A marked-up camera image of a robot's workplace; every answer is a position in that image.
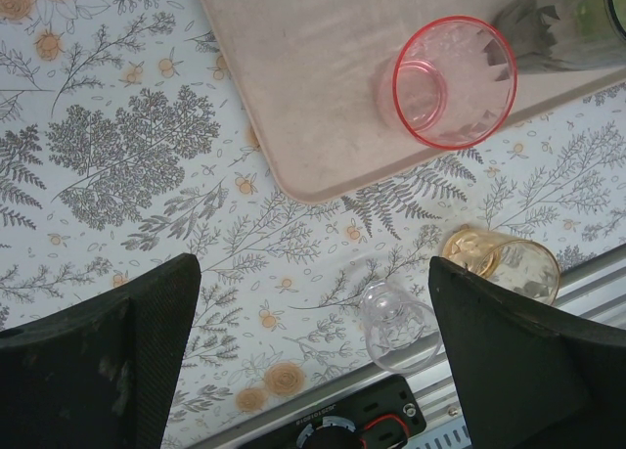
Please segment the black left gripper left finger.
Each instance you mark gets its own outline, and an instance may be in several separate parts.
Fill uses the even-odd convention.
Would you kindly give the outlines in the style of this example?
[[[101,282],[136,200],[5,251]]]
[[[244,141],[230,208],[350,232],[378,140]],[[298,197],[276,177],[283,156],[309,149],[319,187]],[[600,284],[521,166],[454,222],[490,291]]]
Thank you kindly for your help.
[[[183,253],[0,332],[0,449],[159,449],[199,292]]]

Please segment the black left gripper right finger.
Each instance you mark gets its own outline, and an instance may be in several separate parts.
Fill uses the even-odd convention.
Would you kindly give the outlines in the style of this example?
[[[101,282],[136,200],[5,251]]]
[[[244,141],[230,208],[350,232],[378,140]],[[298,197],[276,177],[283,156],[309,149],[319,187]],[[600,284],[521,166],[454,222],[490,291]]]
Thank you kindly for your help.
[[[473,449],[626,449],[626,330],[442,257],[428,290]]]

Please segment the short orange glass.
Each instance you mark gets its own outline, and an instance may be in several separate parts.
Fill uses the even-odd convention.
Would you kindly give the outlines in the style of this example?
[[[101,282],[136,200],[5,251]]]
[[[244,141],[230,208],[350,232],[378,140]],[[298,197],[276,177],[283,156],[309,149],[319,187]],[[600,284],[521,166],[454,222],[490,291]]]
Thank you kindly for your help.
[[[448,239],[442,256],[503,289],[546,305],[557,298],[558,262],[548,249],[533,241],[467,228]]]

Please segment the short clear glass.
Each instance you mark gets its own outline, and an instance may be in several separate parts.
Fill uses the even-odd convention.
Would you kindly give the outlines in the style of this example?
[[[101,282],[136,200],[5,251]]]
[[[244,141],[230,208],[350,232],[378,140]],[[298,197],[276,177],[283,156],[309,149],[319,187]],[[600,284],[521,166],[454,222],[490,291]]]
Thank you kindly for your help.
[[[411,375],[439,352],[442,338],[434,311],[396,284],[369,284],[359,310],[367,352],[381,369]]]

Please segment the short pink glass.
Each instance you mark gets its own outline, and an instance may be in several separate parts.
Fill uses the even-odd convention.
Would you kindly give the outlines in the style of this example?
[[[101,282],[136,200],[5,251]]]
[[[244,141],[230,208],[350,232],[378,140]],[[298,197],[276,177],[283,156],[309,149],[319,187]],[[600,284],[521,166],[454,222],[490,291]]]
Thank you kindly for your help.
[[[377,105],[385,123],[442,151],[471,148],[509,116],[514,52],[493,25],[450,16],[419,29],[385,65]]]

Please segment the tall dark grey glass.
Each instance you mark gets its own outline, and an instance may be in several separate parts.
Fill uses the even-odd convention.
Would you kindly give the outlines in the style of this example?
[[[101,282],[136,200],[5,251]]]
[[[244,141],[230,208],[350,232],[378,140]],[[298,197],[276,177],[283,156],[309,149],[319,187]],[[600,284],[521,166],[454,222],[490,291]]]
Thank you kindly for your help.
[[[615,32],[585,37],[573,13],[573,0],[514,0],[494,26],[509,42],[521,72],[625,67],[626,38]]]

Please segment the pink plastic tray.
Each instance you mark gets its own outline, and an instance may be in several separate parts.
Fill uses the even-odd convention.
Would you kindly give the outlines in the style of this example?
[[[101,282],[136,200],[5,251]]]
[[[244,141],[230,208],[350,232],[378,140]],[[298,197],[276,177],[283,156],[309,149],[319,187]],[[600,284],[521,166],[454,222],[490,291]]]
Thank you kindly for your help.
[[[377,70],[420,26],[509,0],[201,0],[282,191],[320,203],[440,152],[388,128]]]

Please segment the tall green glass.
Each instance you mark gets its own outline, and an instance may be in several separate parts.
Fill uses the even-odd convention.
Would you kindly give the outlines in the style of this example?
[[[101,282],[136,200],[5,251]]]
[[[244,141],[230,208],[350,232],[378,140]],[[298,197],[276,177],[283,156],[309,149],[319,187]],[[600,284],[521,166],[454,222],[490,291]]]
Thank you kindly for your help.
[[[626,38],[626,0],[573,0],[579,31],[585,37],[611,34]]]

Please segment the floral tablecloth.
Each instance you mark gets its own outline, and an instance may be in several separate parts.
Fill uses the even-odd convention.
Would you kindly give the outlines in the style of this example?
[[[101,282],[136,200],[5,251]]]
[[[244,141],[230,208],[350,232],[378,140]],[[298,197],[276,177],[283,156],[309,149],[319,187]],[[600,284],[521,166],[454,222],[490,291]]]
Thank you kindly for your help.
[[[363,287],[427,300],[466,225],[562,269],[626,244],[626,83],[311,206],[276,186],[199,0],[0,0],[0,331],[194,254],[165,449],[365,365]]]

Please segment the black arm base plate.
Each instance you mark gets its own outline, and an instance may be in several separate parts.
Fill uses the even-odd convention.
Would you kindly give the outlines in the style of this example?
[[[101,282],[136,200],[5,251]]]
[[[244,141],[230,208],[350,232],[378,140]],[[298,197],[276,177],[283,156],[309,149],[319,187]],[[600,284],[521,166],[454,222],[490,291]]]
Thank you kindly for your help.
[[[391,376],[296,420],[287,449],[404,449],[424,430],[407,381]]]

